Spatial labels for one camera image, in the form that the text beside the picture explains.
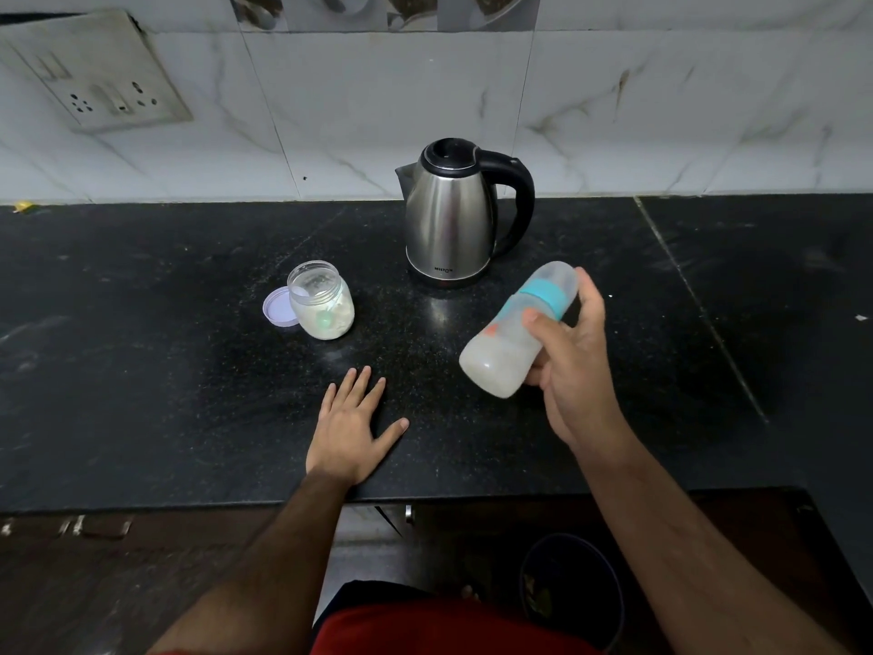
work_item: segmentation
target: countertop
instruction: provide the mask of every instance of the countertop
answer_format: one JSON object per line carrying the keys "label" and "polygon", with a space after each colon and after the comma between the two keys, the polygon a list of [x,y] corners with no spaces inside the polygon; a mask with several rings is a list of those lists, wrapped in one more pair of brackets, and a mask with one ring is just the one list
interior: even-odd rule
{"label": "countertop", "polygon": [[[871,209],[873,196],[540,200],[518,248],[451,292],[407,273],[402,202],[4,212],[0,512],[283,501],[326,386],[365,364],[388,379],[376,428],[411,426],[354,498],[584,493],[538,390],[499,400],[457,364],[561,259],[600,287],[622,408],[682,486],[807,487],[873,581]],[[355,300],[337,341],[261,313],[317,258]]]}

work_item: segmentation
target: wall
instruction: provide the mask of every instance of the wall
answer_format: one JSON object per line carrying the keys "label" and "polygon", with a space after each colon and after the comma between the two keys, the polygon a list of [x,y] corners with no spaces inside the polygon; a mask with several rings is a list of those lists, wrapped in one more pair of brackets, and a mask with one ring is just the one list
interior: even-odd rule
{"label": "wall", "polygon": [[439,0],[422,24],[461,32],[392,31],[377,1],[281,0],[268,31],[239,0],[0,1],[128,10],[194,115],[73,133],[0,49],[0,201],[399,197],[452,135],[542,196],[873,190],[873,0],[523,0],[485,28]]}

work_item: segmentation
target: kettle base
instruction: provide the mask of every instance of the kettle base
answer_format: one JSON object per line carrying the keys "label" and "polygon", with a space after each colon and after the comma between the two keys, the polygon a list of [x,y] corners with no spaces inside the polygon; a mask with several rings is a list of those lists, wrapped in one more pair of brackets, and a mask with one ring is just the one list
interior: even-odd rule
{"label": "kettle base", "polygon": [[479,269],[475,274],[467,277],[460,277],[455,279],[445,279],[440,277],[429,276],[425,273],[421,273],[415,265],[409,261],[409,258],[406,258],[406,265],[409,273],[416,279],[421,281],[424,285],[429,285],[431,287],[439,287],[440,289],[455,289],[458,287],[466,287],[468,285],[472,285],[477,282],[482,276],[486,274],[488,271],[488,267],[491,265],[491,262],[487,263],[481,269]]}

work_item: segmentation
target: person's right arm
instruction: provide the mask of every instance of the person's right arm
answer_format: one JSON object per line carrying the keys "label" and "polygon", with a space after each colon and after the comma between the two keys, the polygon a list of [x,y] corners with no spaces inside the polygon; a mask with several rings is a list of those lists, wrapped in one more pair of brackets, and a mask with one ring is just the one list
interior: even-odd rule
{"label": "person's right arm", "polygon": [[528,383],[573,451],[676,653],[845,653],[706,518],[630,429],[606,352],[603,299],[582,270],[575,328],[533,309],[543,343]]}

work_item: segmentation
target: jar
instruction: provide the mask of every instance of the jar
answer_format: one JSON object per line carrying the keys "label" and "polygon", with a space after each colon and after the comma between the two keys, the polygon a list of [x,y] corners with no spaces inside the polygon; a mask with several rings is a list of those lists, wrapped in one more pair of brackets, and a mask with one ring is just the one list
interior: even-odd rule
{"label": "jar", "polygon": [[300,326],[313,338],[339,338],[355,321],[352,293],[332,263],[300,264],[288,274],[288,296]]}

